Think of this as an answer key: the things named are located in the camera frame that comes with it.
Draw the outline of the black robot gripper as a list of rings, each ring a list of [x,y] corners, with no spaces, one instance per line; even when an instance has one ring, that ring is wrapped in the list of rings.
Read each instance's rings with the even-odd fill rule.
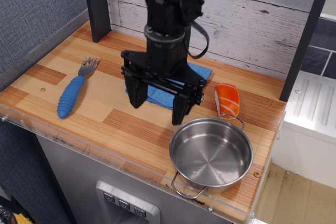
[[[190,31],[173,37],[145,32],[146,51],[124,50],[122,73],[131,105],[139,108],[148,98],[148,84],[174,94],[172,124],[180,125],[192,106],[200,105],[204,99],[203,89],[207,84],[203,78],[188,79],[182,86],[167,79],[178,68],[187,65]]]

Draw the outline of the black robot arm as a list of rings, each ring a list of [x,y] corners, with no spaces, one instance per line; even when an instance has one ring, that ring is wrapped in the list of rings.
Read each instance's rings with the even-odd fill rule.
[[[192,106],[203,101],[207,81],[190,68],[187,58],[191,28],[205,38],[195,22],[202,15],[203,0],[145,0],[146,51],[123,51],[122,73],[131,105],[139,108],[153,86],[174,95],[172,124],[180,125]]]

